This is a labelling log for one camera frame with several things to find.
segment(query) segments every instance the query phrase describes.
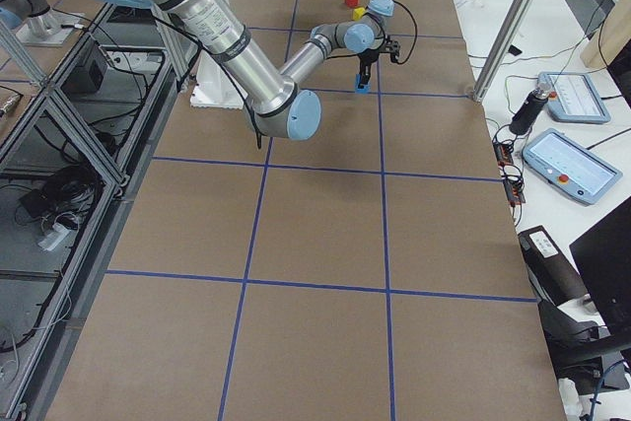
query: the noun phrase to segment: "yellow cube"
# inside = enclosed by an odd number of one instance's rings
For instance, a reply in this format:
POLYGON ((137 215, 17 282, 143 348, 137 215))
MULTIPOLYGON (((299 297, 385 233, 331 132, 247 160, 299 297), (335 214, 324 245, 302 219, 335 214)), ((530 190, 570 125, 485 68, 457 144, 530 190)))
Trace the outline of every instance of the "yellow cube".
POLYGON ((353 9, 353 20, 357 22, 364 16, 365 13, 366 9, 364 7, 357 7, 356 9, 353 9))

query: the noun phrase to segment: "screen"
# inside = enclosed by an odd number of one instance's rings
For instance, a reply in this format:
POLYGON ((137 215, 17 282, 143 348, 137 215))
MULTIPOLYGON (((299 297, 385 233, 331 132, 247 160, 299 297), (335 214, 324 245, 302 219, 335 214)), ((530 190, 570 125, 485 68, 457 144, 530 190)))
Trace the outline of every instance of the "screen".
POLYGON ((549 74, 561 106, 568 115, 602 115, 592 89, 582 75, 549 74))
POLYGON ((533 145, 530 151, 591 195, 597 194, 615 176, 612 170, 552 133, 533 145))
MULTIPOLYGON (((612 334, 631 334, 631 198, 570 245, 574 261, 612 334)), ((631 349, 623 352, 631 361, 631 349)))

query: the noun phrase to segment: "white desk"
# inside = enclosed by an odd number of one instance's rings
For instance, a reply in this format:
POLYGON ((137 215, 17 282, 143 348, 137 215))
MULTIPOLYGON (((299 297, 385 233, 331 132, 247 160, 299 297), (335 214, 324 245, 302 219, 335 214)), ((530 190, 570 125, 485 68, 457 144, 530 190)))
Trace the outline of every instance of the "white desk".
MULTIPOLYGON (((487 56, 513 0, 454 1, 469 55, 487 56)), ((565 0, 534 0, 513 40, 513 45, 523 51, 519 58, 549 56, 574 46, 583 36, 584 33, 565 0)), ((570 50, 554 58, 518 61, 502 66, 483 102, 487 117, 496 120, 500 125, 510 123, 513 114, 508 110, 504 93, 505 79, 509 75, 536 77, 541 71, 561 71, 570 56, 572 57, 565 71, 590 71, 580 58, 587 42, 584 39, 573 54, 570 50)), ((512 62, 515 59, 509 54, 505 62, 512 62)), ((471 66, 482 66, 484 59, 470 58, 470 62, 471 66)), ((477 77, 480 69, 473 67, 473 72, 477 77)), ((591 77, 602 97, 620 94, 606 71, 598 71, 591 77)), ((521 106, 535 84, 535 80, 509 80, 508 96, 513 111, 521 106)), ((604 125, 555 122, 544 111, 534 124, 530 137, 536 137, 552 127, 587 147, 631 126, 631 109, 624 99, 606 101, 605 106, 611 114, 611 121, 604 125)), ((495 133, 495 127, 490 125, 489 131, 491 134, 495 133)), ((508 130, 506 132, 507 135, 500 135, 500 138, 512 137, 508 130)), ((523 141, 516 145, 519 150, 523 146, 523 141)), ((593 149, 598 156, 624 173, 624 177, 593 206, 584 206, 565 197, 538 175, 524 169, 526 205, 523 206, 524 214, 517 231, 543 225, 568 259, 574 263, 569 251, 570 243, 631 194, 631 158, 628 150, 631 150, 631 132, 593 149)), ((523 168, 524 164, 518 153, 514 153, 514 158, 523 168)), ((577 308, 568 312, 575 318, 587 318, 585 315, 582 317, 581 310, 577 308)), ((595 420, 608 420, 610 417, 631 418, 631 390, 604 393, 598 399, 602 405, 596 408, 595 420)), ((587 396, 582 397, 582 402, 589 408, 587 396)))

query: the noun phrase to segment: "cable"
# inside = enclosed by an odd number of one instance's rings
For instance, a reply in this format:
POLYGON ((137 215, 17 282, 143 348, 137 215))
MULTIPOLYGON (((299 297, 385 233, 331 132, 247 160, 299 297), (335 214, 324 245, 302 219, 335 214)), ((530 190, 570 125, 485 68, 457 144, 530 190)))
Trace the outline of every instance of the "cable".
MULTIPOLYGON (((168 28, 174 30, 175 32, 178 32, 180 35, 184 36, 189 41, 195 43, 197 45, 197 48, 202 49, 203 51, 208 53, 211 57, 213 56, 212 51, 210 51, 210 49, 208 49, 206 47, 206 45, 204 45, 199 39, 197 39, 193 35, 189 34, 188 32, 186 32, 186 31, 184 31, 182 29, 179 29, 178 27, 176 27, 175 25, 170 24, 169 22, 165 22, 164 20, 159 19, 158 17, 155 17, 155 16, 152 15, 152 18, 156 22, 159 22, 160 24, 164 25, 165 27, 168 27, 168 28)), ((226 75, 226 77, 228 78, 230 83, 233 85, 233 87, 237 90, 237 94, 239 94, 239 97, 243 101, 245 110, 249 114, 249 120, 251 122, 252 128, 254 129, 254 133, 256 135, 256 147, 258 148, 258 150, 260 150, 262 148, 262 136, 263 136, 263 133, 260 131, 260 129, 258 128, 258 125, 256 124, 256 118, 254 116, 254 110, 249 106, 249 104, 247 103, 247 100, 245 99, 244 94, 241 92, 241 89, 239 89, 239 86, 237 86, 237 83, 235 82, 233 77, 228 73, 228 71, 226 70, 224 65, 220 64, 220 63, 217 63, 217 64, 219 65, 219 67, 221 68, 223 73, 226 75)))
POLYGON ((340 54, 337 56, 329 56, 326 59, 337 59, 337 58, 354 58, 355 56, 357 56, 356 54, 340 54))
POLYGON ((600 377, 600 379, 598 380, 598 385, 596 385, 596 389, 594 391, 594 397, 590 400, 590 403, 592 404, 592 408, 590 409, 590 416, 588 417, 588 421, 594 421, 594 412, 596 411, 598 395, 600 394, 600 390, 602 389, 602 386, 604 385, 604 379, 606 379, 607 375, 609 375, 609 373, 613 369, 615 369, 618 365, 624 364, 625 362, 626 361, 622 359, 622 360, 618 360, 614 364, 611 364, 607 368, 607 370, 604 371, 604 373, 602 374, 602 377, 600 377))
POLYGON ((20 355, 18 354, 18 344, 16 343, 16 337, 15 335, 13 335, 13 331, 9 329, 9 327, 7 327, 4 324, 0 324, 0 329, 4 329, 10 336, 11 336, 11 342, 13 345, 13 353, 14 353, 14 360, 10 360, 9 362, 5 362, 4 364, 0 365, 0 376, 4 376, 4 368, 6 366, 6 364, 13 362, 16 364, 16 372, 15 374, 13 374, 13 378, 10 379, 7 382, 7 385, 10 385, 18 376, 18 372, 20 372, 20 355))
POLYGON ((497 130, 499 130, 499 129, 500 129, 500 126, 501 126, 501 125, 500 125, 500 123, 499 123, 497 120, 495 120, 495 119, 493 119, 493 118, 489 118, 489 117, 484 117, 484 119, 485 119, 487 122, 491 122, 492 124, 494 124, 494 125, 497 127, 497 130))
POLYGON ((416 24, 416 19, 414 18, 414 15, 412 14, 412 12, 410 12, 410 9, 405 7, 402 3, 400 3, 397 0, 392 0, 392 2, 394 2, 396 5, 402 8, 405 12, 407 12, 407 15, 410 16, 410 19, 412 20, 412 24, 414 25, 414 39, 412 40, 412 46, 410 46, 410 50, 408 51, 407 56, 405 57, 403 61, 396 61, 396 64, 400 65, 400 64, 405 64, 407 60, 410 59, 410 56, 412 56, 412 53, 414 52, 414 48, 416 47, 416 40, 418 39, 418 25, 416 24))
POLYGON ((0 186, 0 190, 5 189, 7 187, 11 187, 15 189, 22 189, 24 191, 33 191, 32 187, 22 186, 21 184, 3 184, 2 186, 0 186))
POLYGON ((631 127, 629 127, 629 128, 625 128, 624 130, 622 130, 622 131, 620 131, 620 132, 618 132, 618 133, 614 133, 613 135, 611 135, 611 136, 609 136, 609 137, 607 137, 607 138, 605 138, 605 139, 603 139, 603 140, 600 140, 599 142, 596 142, 596 143, 594 143, 593 145, 590 145, 590 146, 587 148, 587 150, 591 150, 592 148, 597 147, 598 145, 600 145, 600 144, 602 144, 602 143, 604 143, 604 142, 608 142, 608 141, 609 141, 609 140, 611 140, 612 138, 618 137, 618 136, 622 135, 623 133, 627 133, 627 132, 630 132, 630 131, 631 131, 631 127))
POLYGON ((72 165, 77 165, 81 163, 80 160, 76 160, 75 158, 68 155, 68 153, 64 150, 63 147, 58 147, 54 143, 52 143, 50 140, 48 140, 48 138, 44 135, 44 133, 41 131, 41 129, 37 125, 34 125, 33 129, 35 130, 35 132, 37 132, 37 135, 39 135, 41 140, 43 140, 46 145, 48 145, 53 150, 56 150, 57 152, 59 152, 59 155, 61 156, 61 159, 64 162, 70 163, 72 165))
POLYGON ((20 95, 20 97, 22 97, 22 98, 24 97, 24 94, 22 94, 20 91, 16 91, 15 89, 8 88, 8 87, 3 86, 3 85, 1 85, 1 84, 0 84, 0 88, 2 88, 2 89, 6 89, 7 91, 11 91, 12 93, 19 94, 19 95, 20 95))
POLYGON ((506 98, 506 102, 508 103, 509 112, 512 115, 515 115, 515 112, 511 109, 511 98, 509 96, 509 79, 511 78, 529 79, 533 81, 536 81, 539 78, 534 78, 531 76, 520 76, 519 74, 510 74, 504 79, 504 97, 506 98))

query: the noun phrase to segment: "white plug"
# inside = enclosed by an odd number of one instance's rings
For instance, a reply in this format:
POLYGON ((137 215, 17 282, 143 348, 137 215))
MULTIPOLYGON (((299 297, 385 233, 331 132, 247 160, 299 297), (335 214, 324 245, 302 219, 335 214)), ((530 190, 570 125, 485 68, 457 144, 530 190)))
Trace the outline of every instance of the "white plug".
POLYGON ((62 226, 58 222, 52 225, 52 230, 46 233, 41 241, 37 243, 38 246, 46 251, 53 251, 59 244, 70 234, 70 229, 62 226))

